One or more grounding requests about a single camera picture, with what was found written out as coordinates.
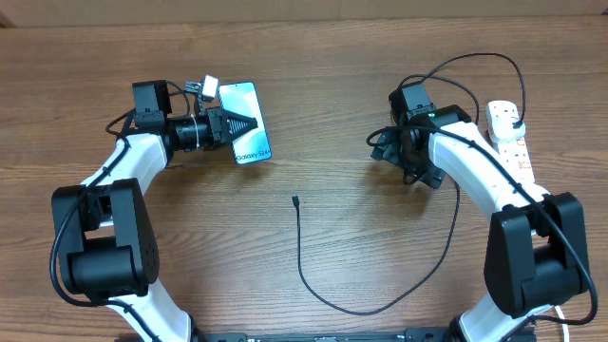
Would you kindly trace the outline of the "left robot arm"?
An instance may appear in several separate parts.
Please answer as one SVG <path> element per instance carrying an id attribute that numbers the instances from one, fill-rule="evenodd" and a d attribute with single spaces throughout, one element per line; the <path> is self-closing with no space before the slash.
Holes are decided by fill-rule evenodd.
<path id="1" fill-rule="evenodd" d="M 170 87 L 157 80 L 132 86 L 135 105 L 118 118 L 114 152 L 89 178 L 51 196 L 55 238 L 51 284 L 77 307 L 107 307 L 142 341 L 201 341 L 191 314 L 180 309 L 159 279 L 160 256 L 144 194 L 177 151 L 232 145 L 245 163 L 263 128 L 253 83 L 219 85 L 206 76 L 177 87 L 188 105 L 172 116 Z"/>

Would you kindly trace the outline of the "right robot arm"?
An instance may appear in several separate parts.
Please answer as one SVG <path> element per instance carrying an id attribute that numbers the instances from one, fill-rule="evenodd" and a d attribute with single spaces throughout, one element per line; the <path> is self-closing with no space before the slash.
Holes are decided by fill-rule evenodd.
<path id="1" fill-rule="evenodd" d="M 438 188 L 451 177 L 489 223 L 484 297 L 434 331 L 441 341 L 533 341 L 529 325 L 581 294 L 591 296 L 585 325 L 598 312 L 584 214 L 570 193 L 551 195 L 515 172 L 456 104 L 438 108 L 420 82 L 389 95 L 394 124 L 367 138 L 372 157 L 404 171 L 407 185 Z"/>

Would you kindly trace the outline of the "blue-screen Samsung smartphone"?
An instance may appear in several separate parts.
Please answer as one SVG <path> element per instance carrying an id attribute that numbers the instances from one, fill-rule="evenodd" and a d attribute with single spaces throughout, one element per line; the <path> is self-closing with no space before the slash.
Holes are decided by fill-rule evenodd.
<path id="1" fill-rule="evenodd" d="M 255 85 L 252 82 L 221 85 L 218 94 L 221 108 L 227 113 L 236 164 L 269 160 L 272 148 Z"/>

